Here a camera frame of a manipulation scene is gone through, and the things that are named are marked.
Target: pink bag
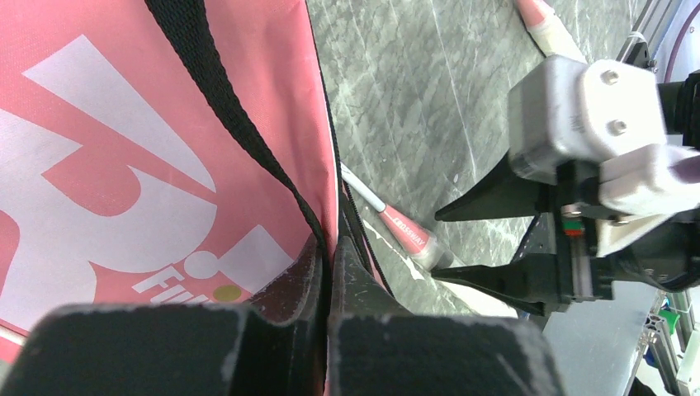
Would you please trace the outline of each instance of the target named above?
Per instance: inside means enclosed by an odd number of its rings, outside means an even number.
[[[206,15],[235,96],[203,68],[197,86],[143,2],[5,4],[5,361],[63,304],[246,300],[309,224],[330,262],[338,154],[305,2],[211,0]]]

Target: marker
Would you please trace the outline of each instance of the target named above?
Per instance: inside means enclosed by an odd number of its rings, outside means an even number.
[[[377,211],[381,221],[386,224],[386,227],[416,264],[426,271],[448,268],[453,265],[464,266],[450,249],[438,241],[435,234],[387,205],[354,173],[350,172],[344,163],[340,164],[340,172],[343,180]]]
[[[566,26],[544,0],[515,0],[525,27],[545,56],[562,55],[588,63]]]

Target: white print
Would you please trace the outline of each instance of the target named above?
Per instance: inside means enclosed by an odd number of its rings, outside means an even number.
[[[84,35],[23,75],[215,191],[192,149]]]
[[[41,174],[80,148],[0,109],[0,210],[19,226],[20,242],[0,294],[0,318],[29,329],[62,304],[90,303],[90,262],[132,273],[157,271],[194,251],[216,207],[131,169],[141,194],[126,212],[104,217],[76,205]]]
[[[211,252],[194,252],[185,260],[185,272],[209,279],[221,272],[240,287],[255,294],[294,262],[262,225],[250,230],[221,258]]]
[[[175,285],[168,288],[168,284],[165,282],[169,279],[175,278],[178,281],[184,281],[185,277],[182,276],[177,270],[171,266],[165,268],[164,270],[152,275],[151,277],[142,280],[141,282],[133,285],[131,288],[137,293],[143,293],[148,289],[155,286],[160,286],[165,289],[160,294],[156,295],[151,299],[151,303],[160,304],[177,304],[177,303],[205,303],[210,302],[205,295],[199,295],[195,297],[192,293],[185,290],[182,285]]]
[[[403,221],[399,220],[398,218],[396,219],[391,219],[391,221],[396,224],[397,227],[401,231],[403,231],[406,235],[409,236],[409,238],[414,241],[418,246],[423,246],[425,244],[425,241],[423,241],[422,238],[420,238],[407,224],[405,224]]]

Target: gray marble table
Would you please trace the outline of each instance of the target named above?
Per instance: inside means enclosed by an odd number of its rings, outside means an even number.
[[[597,60],[616,57],[645,2],[549,3]],[[529,219],[443,224],[433,214],[504,155],[508,90],[543,59],[513,0],[308,0],[308,7],[343,161],[465,263],[509,262]],[[357,201],[400,303],[417,314],[473,312],[406,264],[376,214]]]

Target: purple cable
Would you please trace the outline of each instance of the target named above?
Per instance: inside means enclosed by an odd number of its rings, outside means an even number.
[[[674,65],[676,63],[676,57],[678,56],[680,45],[683,42],[685,34],[688,32],[690,24],[693,23],[693,19],[695,19],[695,16],[698,14],[698,12],[700,12],[700,3],[697,6],[695,6],[695,8],[690,12],[690,15],[688,15],[688,19],[685,20],[683,27],[680,28],[680,33],[678,37],[676,37],[676,41],[674,42],[674,48],[671,50],[671,55],[669,55],[669,65],[666,66],[666,75],[664,76],[664,83],[671,82],[671,73],[674,71]]]
[[[700,183],[700,156],[685,158],[673,165],[671,169],[683,182]]]

